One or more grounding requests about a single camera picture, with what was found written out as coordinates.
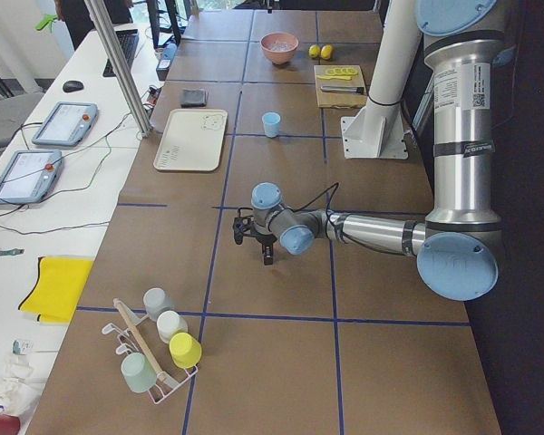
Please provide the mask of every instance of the yellow cup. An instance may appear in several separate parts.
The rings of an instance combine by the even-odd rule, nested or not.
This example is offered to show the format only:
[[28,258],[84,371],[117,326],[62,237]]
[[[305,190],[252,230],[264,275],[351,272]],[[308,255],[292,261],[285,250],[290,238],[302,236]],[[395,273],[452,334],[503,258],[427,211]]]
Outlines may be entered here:
[[170,340],[170,353],[175,365],[188,369],[201,358],[201,344],[188,333],[176,333]]

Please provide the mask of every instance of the dark wallet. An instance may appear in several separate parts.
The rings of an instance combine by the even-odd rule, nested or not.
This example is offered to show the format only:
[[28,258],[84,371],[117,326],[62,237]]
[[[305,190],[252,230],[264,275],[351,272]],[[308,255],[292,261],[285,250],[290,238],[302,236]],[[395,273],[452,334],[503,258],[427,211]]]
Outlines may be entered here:
[[181,93],[181,107],[204,107],[208,103],[205,89],[184,89]]

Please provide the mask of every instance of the gray cup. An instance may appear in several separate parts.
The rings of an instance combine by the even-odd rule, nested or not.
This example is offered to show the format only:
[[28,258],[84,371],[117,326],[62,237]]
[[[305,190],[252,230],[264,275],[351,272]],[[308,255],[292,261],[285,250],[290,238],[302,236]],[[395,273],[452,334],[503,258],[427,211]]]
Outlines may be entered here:
[[164,311],[174,310],[175,304],[169,296],[160,288],[150,288],[143,295],[143,304],[145,311],[153,322],[157,322],[158,317]]

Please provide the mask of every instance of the person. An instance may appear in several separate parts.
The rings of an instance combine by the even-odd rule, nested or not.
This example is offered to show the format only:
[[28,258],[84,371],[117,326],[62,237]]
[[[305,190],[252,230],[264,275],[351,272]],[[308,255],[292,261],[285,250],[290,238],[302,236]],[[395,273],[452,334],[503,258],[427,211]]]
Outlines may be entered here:
[[[66,23],[71,35],[74,49],[83,41],[84,37],[94,28],[84,0],[54,0],[56,15]],[[115,24],[131,23],[132,0],[105,0],[111,21]]]

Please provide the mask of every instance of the yellow cloth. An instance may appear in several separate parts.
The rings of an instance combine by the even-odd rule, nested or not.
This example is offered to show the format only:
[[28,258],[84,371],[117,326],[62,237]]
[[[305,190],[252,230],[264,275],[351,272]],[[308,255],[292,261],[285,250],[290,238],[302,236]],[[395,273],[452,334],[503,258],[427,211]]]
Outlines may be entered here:
[[38,314],[41,322],[70,322],[91,267],[92,260],[82,258],[40,257],[36,284],[18,309]]

